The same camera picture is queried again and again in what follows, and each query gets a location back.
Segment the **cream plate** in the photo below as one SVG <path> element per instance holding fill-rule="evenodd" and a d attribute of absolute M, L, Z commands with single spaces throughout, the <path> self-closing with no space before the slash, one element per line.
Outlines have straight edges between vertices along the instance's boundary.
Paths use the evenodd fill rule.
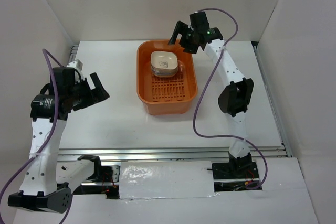
<path fill-rule="evenodd" d="M 153 73 L 177 73 L 179 69 L 177 55 L 168 51 L 152 52 L 150 64 Z"/>

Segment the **green plate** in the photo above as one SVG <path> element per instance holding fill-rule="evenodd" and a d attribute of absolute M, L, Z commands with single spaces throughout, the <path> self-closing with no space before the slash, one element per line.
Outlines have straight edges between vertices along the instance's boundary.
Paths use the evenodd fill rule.
<path fill-rule="evenodd" d="M 158 78 L 172 78 L 176 75 L 176 73 L 160 73 L 160 72 L 154 72 L 154 76 Z"/>

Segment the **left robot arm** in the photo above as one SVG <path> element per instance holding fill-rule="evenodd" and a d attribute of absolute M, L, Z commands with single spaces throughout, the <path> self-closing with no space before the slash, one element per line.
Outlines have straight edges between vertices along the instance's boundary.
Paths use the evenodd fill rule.
<path fill-rule="evenodd" d="M 81 155 L 70 165 L 57 163 L 69 113 L 110 97 L 95 72 L 90 78 L 93 88 L 76 68 L 55 67 L 50 83 L 32 100 L 29 162 L 24 167 L 26 174 L 19 191 L 8 197 L 9 206 L 63 214 L 70 207 L 73 192 L 84 180 L 96 182 L 103 177 L 99 156 Z"/>

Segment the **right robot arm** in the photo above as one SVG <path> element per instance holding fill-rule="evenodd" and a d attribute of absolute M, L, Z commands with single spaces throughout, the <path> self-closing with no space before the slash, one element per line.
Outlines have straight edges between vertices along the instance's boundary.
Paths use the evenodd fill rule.
<path fill-rule="evenodd" d="M 175 44 L 178 36 L 181 36 L 179 44 L 184 52 L 195 54 L 202 49 L 209 56 L 215 64 L 211 75 L 218 72 L 224 85 L 217 102 L 229 129 L 229 133 L 224 135 L 230 141 L 229 162 L 212 170 L 226 176 L 242 177 L 252 165 L 245 118 L 254 82 L 238 69 L 226 48 L 228 41 L 217 27 L 210 27 L 204 10 L 191 14 L 189 24 L 178 21 L 168 44 Z"/>

